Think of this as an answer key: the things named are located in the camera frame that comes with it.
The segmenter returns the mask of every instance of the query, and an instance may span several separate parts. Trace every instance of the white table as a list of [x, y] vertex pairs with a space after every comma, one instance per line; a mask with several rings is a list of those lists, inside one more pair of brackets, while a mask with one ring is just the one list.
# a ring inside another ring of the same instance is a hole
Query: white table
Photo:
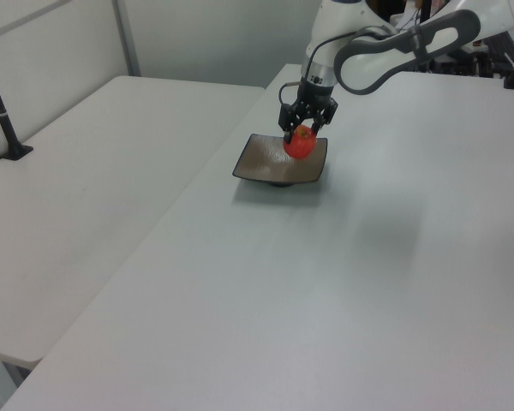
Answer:
[[0, 359], [47, 354], [262, 93], [119, 77], [0, 161]]
[[514, 92], [429, 74], [339, 89], [320, 183], [238, 181], [297, 76], [280, 73], [5, 411], [514, 411]]

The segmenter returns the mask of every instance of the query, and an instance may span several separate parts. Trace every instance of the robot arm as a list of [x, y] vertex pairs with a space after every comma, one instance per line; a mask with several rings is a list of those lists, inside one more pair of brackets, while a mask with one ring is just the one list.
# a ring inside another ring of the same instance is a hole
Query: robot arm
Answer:
[[425, 63], [476, 39], [514, 28], [514, 0], [451, 0], [426, 23], [398, 33], [364, 0], [323, 0], [302, 65], [294, 104], [282, 104], [279, 125], [291, 142], [295, 128], [314, 119], [329, 124], [338, 83], [354, 94], [377, 90], [395, 73]]

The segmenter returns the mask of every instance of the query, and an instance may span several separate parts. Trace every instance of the metal pole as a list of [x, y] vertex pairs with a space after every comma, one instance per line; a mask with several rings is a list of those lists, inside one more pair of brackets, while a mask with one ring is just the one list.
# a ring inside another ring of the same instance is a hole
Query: metal pole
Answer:
[[33, 150], [32, 147], [22, 145], [19, 139], [17, 139], [14, 126], [9, 120], [8, 111], [2, 101], [2, 96], [0, 96], [0, 126], [2, 127], [6, 140], [8, 141], [8, 152], [3, 155], [3, 158], [16, 161], [25, 157]]

